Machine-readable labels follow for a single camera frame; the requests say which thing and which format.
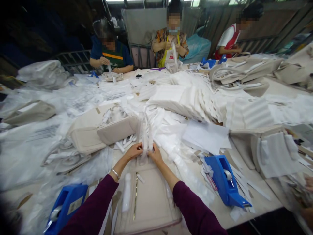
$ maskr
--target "yellow apron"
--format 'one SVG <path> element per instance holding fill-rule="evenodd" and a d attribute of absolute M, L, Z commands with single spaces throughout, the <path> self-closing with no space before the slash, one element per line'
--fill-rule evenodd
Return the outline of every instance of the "yellow apron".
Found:
<path fill-rule="evenodd" d="M 177 40 L 178 40 L 178 44 L 180 45 L 179 35 L 177 35 Z M 164 66 L 165 66 L 165 61 L 166 61 L 166 54 L 167 54 L 167 51 L 168 51 L 168 50 L 166 50 L 166 51 L 164 52 L 163 58 L 162 58 L 162 59 L 159 61 L 159 63 L 157 64 L 159 68 L 164 68 Z"/>

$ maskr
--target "face mask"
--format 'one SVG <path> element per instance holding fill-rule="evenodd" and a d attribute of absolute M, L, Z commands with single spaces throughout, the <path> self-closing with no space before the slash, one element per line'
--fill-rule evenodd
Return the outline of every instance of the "face mask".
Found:
<path fill-rule="evenodd" d="M 180 27 L 176 27 L 176 29 L 167 29 L 169 33 L 178 33 L 178 30 L 180 29 Z"/>

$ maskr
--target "blue plastic bag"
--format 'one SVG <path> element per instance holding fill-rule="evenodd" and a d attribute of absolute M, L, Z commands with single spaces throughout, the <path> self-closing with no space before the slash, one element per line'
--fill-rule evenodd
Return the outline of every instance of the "blue plastic bag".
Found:
<path fill-rule="evenodd" d="M 187 44 L 189 48 L 188 55 L 184 59 L 179 58 L 184 64 L 201 62 L 203 57 L 207 58 L 211 48 L 210 40 L 194 34 L 187 39 Z"/>

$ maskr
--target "apron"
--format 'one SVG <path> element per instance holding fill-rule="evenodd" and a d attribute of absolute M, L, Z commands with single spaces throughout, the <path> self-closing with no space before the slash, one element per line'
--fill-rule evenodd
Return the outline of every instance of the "apron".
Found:
<path fill-rule="evenodd" d="M 179 35 L 177 35 L 177 41 L 178 41 L 178 44 L 180 45 Z M 168 50 L 165 51 L 163 58 L 162 58 L 162 59 L 159 61 L 159 63 L 157 64 L 159 68 L 164 68 L 164 66 L 165 66 L 165 61 L 167 60 L 167 58 L 166 58 L 167 52 L 169 52 L 169 53 L 172 52 L 172 48 L 170 48 L 170 49 L 168 49 Z M 172 59 L 172 60 L 173 60 L 174 57 L 169 55 L 169 58 L 168 58 L 168 59 L 170 59 L 170 60 Z"/>
<path fill-rule="evenodd" d="M 239 31 L 235 31 L 233 37 L 231 38 L 231 40 L 227 43 L 227 45 L 225 46 L 225 49 L 226 50 L 229 50 L 229 49 L 232 49 L 232 46 L 235 44 L 236 40 L 237 40 L 237 37 L 238 37 L 238 34 L 239 34 Z M 218 50 L 215 51 L 214 53 L 214 57 L 216 60 L 220 60 L 222 58 L 222 54 L 219 54 L 218 53 Z M 232 57 L 232 54 L 226 54 L 226 58 L 231 58 Z"/>
<path fill-rule="evenodd" d="M 108 60 L 110 60 L 110 65 L 111 65 L 112 70 L 114 68 L 125 67 L 124 61 L 123 61 L 122 45 L 120 46 L 119 52 L 110 51 L 106 49 L 105 46 L 102 46 L 102 55 Z"/>

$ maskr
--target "maroon sleeve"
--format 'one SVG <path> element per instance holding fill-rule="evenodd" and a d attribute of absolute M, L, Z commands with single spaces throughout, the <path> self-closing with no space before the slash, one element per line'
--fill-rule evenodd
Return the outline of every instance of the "maroon sleeve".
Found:
<path fill-rule="evenodd" d="M 173 189 L 175 204 L 182 212 L 189 232 L 194 234 L 227 234 L 213 212 L 195 195 L 184 182 L 179 181 Z"/>
<path fill-rule="evenodd" d="M 118 185 L 106 175 L 58 234 L 98 234 Z"/>

